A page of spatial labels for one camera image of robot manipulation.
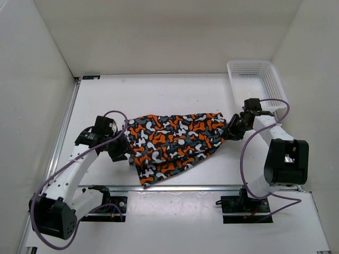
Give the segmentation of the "orange camouflage shorts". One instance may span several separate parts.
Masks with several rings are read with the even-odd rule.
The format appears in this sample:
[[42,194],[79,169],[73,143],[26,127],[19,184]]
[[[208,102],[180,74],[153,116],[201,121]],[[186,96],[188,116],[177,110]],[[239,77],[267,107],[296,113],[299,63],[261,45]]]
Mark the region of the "orange camouflage shorts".
[[214,154],[226,139],[221,113],[149,114],[128,122],[124,133],[143,187],[176,176]]

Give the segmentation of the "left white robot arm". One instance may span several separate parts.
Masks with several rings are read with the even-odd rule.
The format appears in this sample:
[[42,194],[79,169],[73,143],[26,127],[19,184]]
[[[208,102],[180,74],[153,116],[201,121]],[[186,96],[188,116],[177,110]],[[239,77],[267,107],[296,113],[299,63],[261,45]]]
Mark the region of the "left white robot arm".
[[41,186],[29,201],[33,230],[67,240],[78,222],[93,210],[107,211],[111,206],[109,189],[91,185],[79,190],[89,167],[107,152],[113,161],[125,160],[128,151],[124,131],[114,119],[97,116],[93,126],[83,130],[75,140],[66,164]]

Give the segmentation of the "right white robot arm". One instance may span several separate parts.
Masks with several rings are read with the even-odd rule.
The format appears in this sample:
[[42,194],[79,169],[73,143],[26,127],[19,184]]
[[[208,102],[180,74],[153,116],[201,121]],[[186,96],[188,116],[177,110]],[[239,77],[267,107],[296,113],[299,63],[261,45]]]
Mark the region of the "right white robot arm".
[[[257,205],[257,200],[263,200],[285,187],[303,185],[308,177],[308,142],[289,135],[272,112],[263,110],[263,102],[259,98],[245,100],[243,111],[233,115],[225,130],[225,138],[232,141],[243,139],[247,131],[254,131],[243,145],[239,162],[243,187],[239,191],[238,206],[246,212]],[[244,155],[256,135],[261,136],[269,149],[263,173],[248,183],[244,174]]]

